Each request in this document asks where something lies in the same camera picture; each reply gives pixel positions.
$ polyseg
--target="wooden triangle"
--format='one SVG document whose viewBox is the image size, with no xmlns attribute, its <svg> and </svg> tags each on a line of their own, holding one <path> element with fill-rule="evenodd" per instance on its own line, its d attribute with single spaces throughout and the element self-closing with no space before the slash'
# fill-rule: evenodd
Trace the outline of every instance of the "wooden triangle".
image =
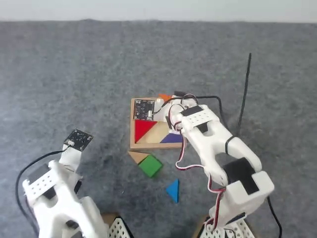
<svg viewBox="0 0 317 238">
<path fill-rule="evenodd" d="M 134 151 L 128 151 L 128 153 L 137 164 L 141 163 L 148 155 L 150 155 L 147 153 L 134 152 Z"/>
</svg>

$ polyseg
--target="blue triangle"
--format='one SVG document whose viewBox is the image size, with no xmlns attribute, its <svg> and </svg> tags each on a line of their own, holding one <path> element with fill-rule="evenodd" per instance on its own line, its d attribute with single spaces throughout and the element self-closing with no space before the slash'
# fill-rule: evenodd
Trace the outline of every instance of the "blue triangle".
<svg viewBox="0 0 317 238">
<path fill-rule="evenodd" d="M 179 184 L 179 180 L 177 179 L 170 186 L 166 188 L 166 192 L 168 193 L 168 195 L 171 196 L 171 198 L 176 203 L 178 203 L 178 184 Z"/>
</svg>

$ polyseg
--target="red triangle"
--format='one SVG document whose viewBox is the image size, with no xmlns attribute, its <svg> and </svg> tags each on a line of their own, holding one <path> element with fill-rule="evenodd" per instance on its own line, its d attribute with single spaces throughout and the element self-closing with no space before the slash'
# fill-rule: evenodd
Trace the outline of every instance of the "red triangle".
<svg viewBox="0 0 317 238">
<path fill-rule="evenodd" d="M 141 139 L 142 136 L 147 133 L 152 126 L 154 126 L 157 121 L 150 121 L 150 120 L 135 120 L 134 121 L 134 140 L 135 143 Z"/>
</svg>

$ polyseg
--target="purple triangle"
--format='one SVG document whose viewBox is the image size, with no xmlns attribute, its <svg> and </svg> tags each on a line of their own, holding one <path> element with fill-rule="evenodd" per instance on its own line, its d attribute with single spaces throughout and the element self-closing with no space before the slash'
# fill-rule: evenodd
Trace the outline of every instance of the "purple triangle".
<svg viewBox="0 0 317 238">
<path fill-rule="evenodd" d="M 161 141 L 161 143 L 177 143 L 182 141 L 182 136 L 180 134 L 170 133 Z"/>
</svg>

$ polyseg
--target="perforated plate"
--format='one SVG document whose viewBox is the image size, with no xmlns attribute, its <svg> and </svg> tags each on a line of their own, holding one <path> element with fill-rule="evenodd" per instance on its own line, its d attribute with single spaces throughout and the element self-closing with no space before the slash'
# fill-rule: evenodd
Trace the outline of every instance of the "perforated plate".
<svg viewBox="0 0 317 238">
<path fill-rule="evenodd" d="M 202 110 L 200 112 L 189 115 L 186 118 L 192 123 L 192 126 L 198 126 L 212 120 L 213 117 L 214 116 L 210 110 Z"/>
<path fill-rule="evenodd" d="M 228 238 L 256 238 L 244 220 L 239 221 L 238 223 L 232 223 L 229 226 L 224 227 L 224 229 L 216 229 L 213 233 L 206 232 L 204 229 L 200 238 L 225 238 L 225 233 Z"/>
<path fill-rule="evenodd" d="M 41 176 L 27 187 L 24 187 L 29 200 L 37 199 L 56 184 L 56 176 L 52 170 Z"/>
<path fill-rule="evenodd" d="M 110 227 L 110 238 L 130 238 L 130 235 L 121 218 L 116 218 Z"/>
</svg>

